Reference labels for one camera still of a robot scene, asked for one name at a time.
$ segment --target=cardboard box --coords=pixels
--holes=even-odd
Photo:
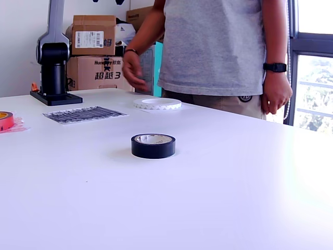
[[[127,11],[126,22],[131,23],[133,25],[135,31],[137,32],[140,29],[142,23],[144,22],[146,16],[151,11],[151,9],[152,9],[152,6]],[[164,39],[164,34],[157,41],[160,43],[163,43],[163,39]]]
[[[74,16],[72,55],[109,55],[116,49],[115,16]]]
[[[117,88],[134,92],[123,76],[122,66],[122,57],[71,57],[67,63],[68,89]]]

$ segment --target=khaki shorts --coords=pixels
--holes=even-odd
[[[261,108],[261,96],[210,96],[175,93],[162,89],[162,97],[180,100],[183,103],[214,108],[239,115],[266,120]]]

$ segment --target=electrical tape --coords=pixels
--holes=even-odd
[[[139,134],[131,141],[132,154],[140,158],[163,159],[176,152],[176,139],[165,134]]]

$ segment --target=paper sheet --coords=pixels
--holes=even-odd
[[[127,116],[124,113],[107,108],[102,108],[99,106],[62,110],[50,112],[43,115],[60,124],[71,124],[84,121],[106,119],[110,117]]]

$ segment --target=tape roll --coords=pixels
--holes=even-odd
[[[14,115],[10,112],[0,111],[0,131],[10,129],[14,126]]]
[[[131,139],[132,154],[145,159],[163,159],[176,152],[176,139],[165,134],[139,134]]]
[[[182,102],[170,98],[143,98],[133,102],[134,107],[148,110],[174,110],[182,106]]]

